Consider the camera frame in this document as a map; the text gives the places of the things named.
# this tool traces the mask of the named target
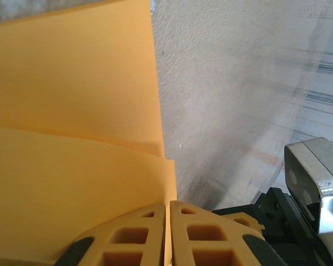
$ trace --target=white textured wall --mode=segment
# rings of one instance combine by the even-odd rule
[[[156,2],[163,130],[179,199],[247,204],[281,165],[333,28],[333,1]]]

